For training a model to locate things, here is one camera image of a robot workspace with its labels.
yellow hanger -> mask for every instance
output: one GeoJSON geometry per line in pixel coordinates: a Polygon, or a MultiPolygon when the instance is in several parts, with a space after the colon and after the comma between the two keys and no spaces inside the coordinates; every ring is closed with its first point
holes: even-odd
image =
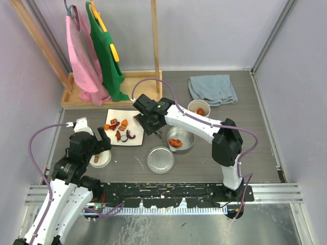
{"type": "MultiPolygon", "coordinates": [[[[92,12],[93,12],[93,15],[94,15],[95,19],[98,20],[98,22],[99,22],[99,24],[100,24],[102,30],[103,30],[104,32],[107,32],[107,28],[106,28],[106,26],[104,25],[104,23],[103,23],[103,21],[102,21],[102,19],[101,19],[101,17],[100,17],[100,13],[97,11],[97,9],[96,9],[96,7],[95,7],[95,5],[94,5],[93,0],[91,0],[91,4],[90,4],[90,5],[91,5],[91,9],[92,9],[92,12]]],[[[110,44],[110,49],[111,49],[111,53],[112,53],[112,55],[113,55],[113,58],[114,58],[115,62],[119,62],[119,56],[118,56],[117,50],[116,50],[116,48],[115,48],[115,46],[114,46],[113,43],[110,44]]]]}

gray wall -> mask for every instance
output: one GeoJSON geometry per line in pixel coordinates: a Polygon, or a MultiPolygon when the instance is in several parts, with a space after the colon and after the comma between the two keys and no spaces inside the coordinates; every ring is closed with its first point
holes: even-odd
{"type": "MultiPolygon", "coordinates": [[[[28,141],[59,116],[63,86],[8,0],[0,0],[0,243],[12,244],[31,184],[40,178],[28,156],[28,141]]],[[[52,130],[33,144],[40,167],[52,130]]]]}
{"type": "Polygon", "coordinates": [[[299,183],[314,233],[326,244],[327,2],[298,1],[258,80],[289,180],[299,183]]]}
{"type": "MultiPolygon", "coordinates": [[[[63,1],[35,0],[67,55],[63,1]]],[[[76,4],[88,22],[85,1],[76,4]]],[[[252,68],[286,0],[157,0],[161,69],[252,68]]],[[[150,0],[95,0],[122,69],[153,69],[150,0]]]]}

wooden pole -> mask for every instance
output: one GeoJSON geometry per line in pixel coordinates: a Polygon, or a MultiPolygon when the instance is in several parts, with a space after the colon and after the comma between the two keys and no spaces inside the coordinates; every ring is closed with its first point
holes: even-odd
{"type": "Polygon", "coordinates": [[[43,55],[48,60],[53,71],[56,73],[56,75],[60,79],[62,85],[65,87],[65,89],[67,90],[67,92],[69,94],[72,94],[73,87],[70,84],[66,73],[62,69],[56,56],[52,52],[52,49],[48,45],[46,39],[42,35],[41,31],[37,27],[34,20],[31,18],[30,14],[27,11],[27,9],[25,8],[24,4],[21,2],[21,0],[9,0],[9,2],[12,5],[12,7],[14,8],[14,10],[16,11],[16,13],[19,16],[19,18],[21,19],[21,21],[24,23],[26,29],[29,31],[29,33],[33,37],[36,44],[42,50],[43,55]]]}
{"type": "MultiPolygon", "coordinates": [[[[158,26],[157,26],[157,11],[156,0],[151,0],[151,12],[152,12],[152,29],[153,29],[153,47],[154,47],[154,66],[155,77],[160,79],[159,74],[159,46],[158,46],[158,26]]],[[[156,82],[157,93],[160,91],[160,83],[156,82]]]]}

blue towel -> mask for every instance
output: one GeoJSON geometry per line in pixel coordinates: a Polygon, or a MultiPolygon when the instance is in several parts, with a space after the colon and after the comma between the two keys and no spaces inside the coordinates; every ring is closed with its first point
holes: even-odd
{"type": "Polygon", "coordinates": [[[238,101],[229,75],[189,77],[189,89],[194,100],[204,100],[210,106],[238,101]]]}

pink cloth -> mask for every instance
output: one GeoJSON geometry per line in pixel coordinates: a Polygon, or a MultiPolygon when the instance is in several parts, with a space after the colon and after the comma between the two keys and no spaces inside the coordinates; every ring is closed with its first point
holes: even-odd
{"type": "Polygon", "coordinates": [[[79,97],[100,106],[103,101],[108,101],[111,97],[102,85],[101,67],[90,37],[90,29],[80,11],[77,12],[80,31],[77,30],[76,18],[66,17],[68,52],[74,80],[83,89],[79,97]]]}

